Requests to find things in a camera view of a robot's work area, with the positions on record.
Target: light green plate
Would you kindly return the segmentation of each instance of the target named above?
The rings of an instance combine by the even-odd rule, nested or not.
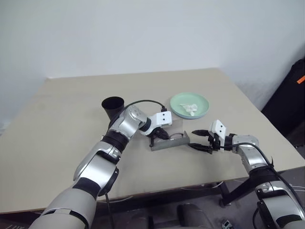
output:
[[[198,110],[195,112],[195,116],[191,116],[180,104],[196,104]],[[206,100],[202,95],[183,92],[174,95],[170,101],[172,111],[181,118],[196,119],[203,117],[209,110],[209,101]]]

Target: table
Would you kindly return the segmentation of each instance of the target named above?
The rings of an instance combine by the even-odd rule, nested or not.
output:
[[[199,93],[210,102],[206,116],[183,119],[191,142],[203,142],[192,130],[207,129],[219,119],[228,134],[256,136],[277,170],[305,165],[293,146],[215,68],[47,79],[0,137],[0,213],[45,208],[72,184],[75,168],[107,130],[104,98],[120,96],[125,104],[153,99],[170,108],[170,98],[180,92]],[[148,115],[160,111],[151,103],[138,107]],[[188,146],[151,152],[148,138],[140,134],[127,145],[118,168],[110,198],[247,176],[240,157],[231,152],[210,155]]]

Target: black cup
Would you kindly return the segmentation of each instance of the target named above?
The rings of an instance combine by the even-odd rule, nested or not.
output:
[[[124,100],[121,97],[113,96],[104,99],[102,107],[105,109],[110,120],[124,109]]]

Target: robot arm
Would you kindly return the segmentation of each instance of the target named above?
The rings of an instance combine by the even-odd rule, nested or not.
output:
[[[231,193],[224,195],[221,204],[226,206],[255,190],[259,198],[258,211],[266,228],[305,228],[305,213],[296,194],[260,151],[258,140],[251,135],[226,136],[225,131],[225,126],[216,120],[209,131],[193,131],[194,134],[208,136],[209,146],[189,144],[192,148],[209,153],[224,149],[240,155],[249,179]]]
[[[170,112],[158,113],[167,116],[162,125],[171,124]],[[61,192],[37,218],[30,229],[89,229],[91,227],[96,199],[112,188],[119,170],[116,164],[126,145],[138,129],[145,135],[159,128],[160,122],[150,119],[136,106],[124,110],[106,135],[83,159],[74,173],[73,185]]]

